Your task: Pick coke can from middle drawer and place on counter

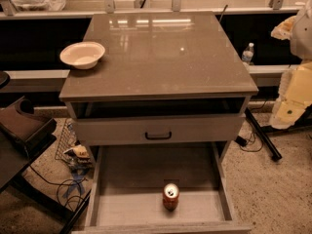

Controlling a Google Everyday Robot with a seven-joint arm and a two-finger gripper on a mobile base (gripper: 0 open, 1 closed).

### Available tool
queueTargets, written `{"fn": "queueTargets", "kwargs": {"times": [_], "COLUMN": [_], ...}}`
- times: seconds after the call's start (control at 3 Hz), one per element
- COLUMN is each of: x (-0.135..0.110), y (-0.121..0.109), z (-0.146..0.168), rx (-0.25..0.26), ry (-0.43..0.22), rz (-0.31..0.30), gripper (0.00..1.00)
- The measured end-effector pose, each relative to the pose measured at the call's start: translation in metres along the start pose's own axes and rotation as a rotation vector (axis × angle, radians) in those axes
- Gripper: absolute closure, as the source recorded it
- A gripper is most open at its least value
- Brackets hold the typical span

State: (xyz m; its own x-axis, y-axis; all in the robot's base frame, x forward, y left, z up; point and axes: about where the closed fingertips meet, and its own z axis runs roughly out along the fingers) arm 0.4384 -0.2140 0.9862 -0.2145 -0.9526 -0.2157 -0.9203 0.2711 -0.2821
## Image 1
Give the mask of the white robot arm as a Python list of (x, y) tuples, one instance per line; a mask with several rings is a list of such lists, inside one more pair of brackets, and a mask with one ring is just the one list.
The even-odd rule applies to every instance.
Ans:
[(271, 36), (289, 40), (291, 54), (301, 60), (283, 72), (269, 120), (273, 128), (287, 129), (312, 105), (312, 0), (275, 26)]

